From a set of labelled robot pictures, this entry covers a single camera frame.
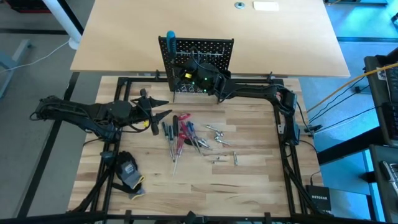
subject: light wood desk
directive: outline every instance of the light wood desk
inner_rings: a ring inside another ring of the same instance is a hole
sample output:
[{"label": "light wood desk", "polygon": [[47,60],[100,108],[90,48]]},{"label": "light wood desk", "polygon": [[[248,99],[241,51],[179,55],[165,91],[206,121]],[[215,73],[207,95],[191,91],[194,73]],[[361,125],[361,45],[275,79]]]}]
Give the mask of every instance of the light wood desk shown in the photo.
[{"label": "light wood desk", "polygon": [[164,72],[158,36],[234,39],[234,74],[349,77],[325,6],[319,0],[96,0],[71,69]]},{"label": "light wood desk", "polygon": [[[117,77],[102,77],[96,102],[113,101],[117,80]],[[304,106],[299,81],[285,79],[284,82],[298,94],[298,102]],[[137,98],[141,88],[157,100],[172,101],[167,83],[133,83],[130,98]],[[289,217],[272,105],[266,100],[250,98],[233,98],[220,105],[215,101],[215,97],[206,95],[178,94],[175,103],[155,108],[154,113],[173,110],[164,119],[168,123],[174,114],[191,113],[190,120],[195,123],[198,136],[207,138],[214,149],[204,151],[205,157],[201,157],[192,147],[185,146],[174,177],[174,164],[162,131],[158,136],[153,136],[150,130],[122,135],[119,151],[129,151],[136,158],[141,174],[146,177],[143,183],[146,194],[132,201],[127,194],[113,189],[109,214],[132,210],[135,215],[186,215],[191,210],[208,216],[261,217],[270,212],[272,217]],[[296,120],[301,121],[298,112]],[[224,131],[223,139],[232,146],[223,147],[215,142],[214,132],[205,128],[205,124]],[[94,138],[88,134],[86,140]],[[312,142],[307,137],[302,139]],[[103,142],[98,141],[83,148],[69,209],[75,208],[94,186],[102,150]],[[234,166],[232,151],[238,155],[238,166]],[[305,143],[297,146],[297,154],[303,183],[309,184],[311,174],[320,169],[317,155]],[[210,161],[216,156],[227,162],[213,165]],[[315,185],[322,185],[319,174],[313,180]],[[299,212],[298,193],[292,188]],[[102,202],[100,197],[98,209]]]}]

